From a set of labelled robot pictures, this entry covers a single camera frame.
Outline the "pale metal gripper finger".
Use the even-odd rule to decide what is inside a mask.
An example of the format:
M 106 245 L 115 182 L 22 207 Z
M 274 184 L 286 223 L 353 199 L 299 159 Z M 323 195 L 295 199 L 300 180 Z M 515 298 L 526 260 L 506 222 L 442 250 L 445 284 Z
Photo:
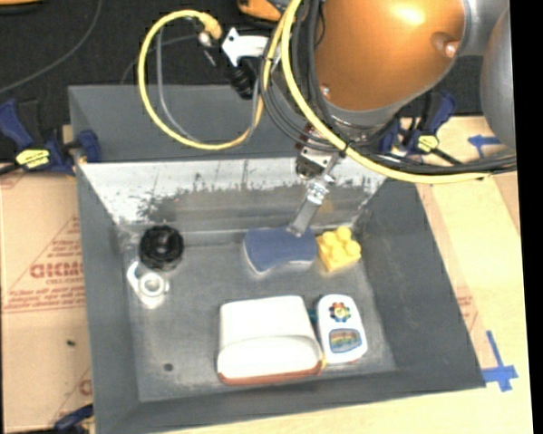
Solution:
M 313 178 L 307 182 L 302 204 L 288 226 L 288 230 L 293 235 L 302 236 L 309 228 L 317 210 L 323 205 L 329 189 L 334 183 L 333 177 Z

